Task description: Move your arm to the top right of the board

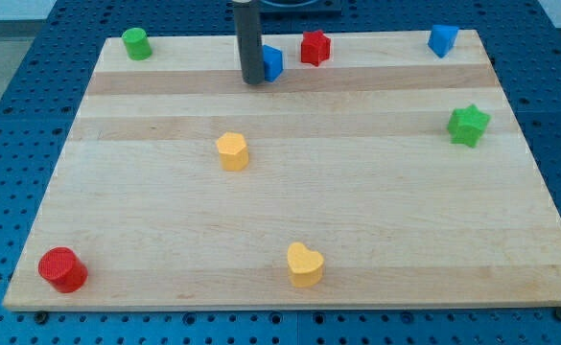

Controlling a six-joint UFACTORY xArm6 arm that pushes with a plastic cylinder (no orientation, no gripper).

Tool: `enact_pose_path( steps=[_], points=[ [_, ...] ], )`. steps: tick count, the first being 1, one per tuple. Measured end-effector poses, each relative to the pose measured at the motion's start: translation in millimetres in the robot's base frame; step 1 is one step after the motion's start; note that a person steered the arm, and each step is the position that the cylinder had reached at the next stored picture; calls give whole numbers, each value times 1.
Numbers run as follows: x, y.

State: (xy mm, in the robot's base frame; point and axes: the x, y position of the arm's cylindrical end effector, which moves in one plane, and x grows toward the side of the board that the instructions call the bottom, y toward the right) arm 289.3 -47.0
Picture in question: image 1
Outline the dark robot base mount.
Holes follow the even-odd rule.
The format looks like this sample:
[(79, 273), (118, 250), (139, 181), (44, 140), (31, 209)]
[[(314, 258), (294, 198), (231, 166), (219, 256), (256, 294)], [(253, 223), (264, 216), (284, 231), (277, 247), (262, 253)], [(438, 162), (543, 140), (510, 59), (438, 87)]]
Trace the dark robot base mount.
[(341, 12), (343, 0), (261, 0), (261, 13)]

